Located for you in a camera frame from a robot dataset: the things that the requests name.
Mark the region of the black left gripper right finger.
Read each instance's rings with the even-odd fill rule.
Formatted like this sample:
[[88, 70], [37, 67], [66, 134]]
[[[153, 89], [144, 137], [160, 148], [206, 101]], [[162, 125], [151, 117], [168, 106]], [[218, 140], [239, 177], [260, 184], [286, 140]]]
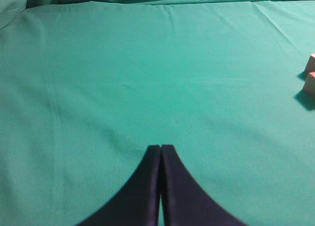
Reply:
[[166, 226], [244, 226], [191, 176], [173, 145], [161, 147], [161, 198]]

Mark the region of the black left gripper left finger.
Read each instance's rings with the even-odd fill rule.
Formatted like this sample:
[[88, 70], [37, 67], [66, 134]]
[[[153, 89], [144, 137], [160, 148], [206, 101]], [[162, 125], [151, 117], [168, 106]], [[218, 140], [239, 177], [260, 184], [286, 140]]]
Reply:
[[161, 149], [150, 145], [131, 177], [80, 226], [157, 226]]

